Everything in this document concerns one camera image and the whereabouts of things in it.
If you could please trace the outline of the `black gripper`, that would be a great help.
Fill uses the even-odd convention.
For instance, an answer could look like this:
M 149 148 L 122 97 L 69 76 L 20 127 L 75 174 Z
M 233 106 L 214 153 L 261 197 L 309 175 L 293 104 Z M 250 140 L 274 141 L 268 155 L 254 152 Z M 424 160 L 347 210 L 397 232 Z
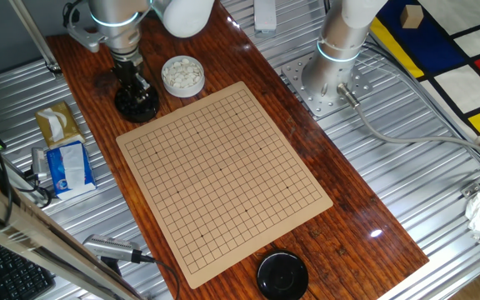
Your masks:
M 124 94 L 127 104 L 149 105 L 153 100 L 153 89 L 148 88 L 148 81 L 143 76 L 143 56 L 140 52 L 113 52 L 113 72 L 120 88 L 117 94 Z

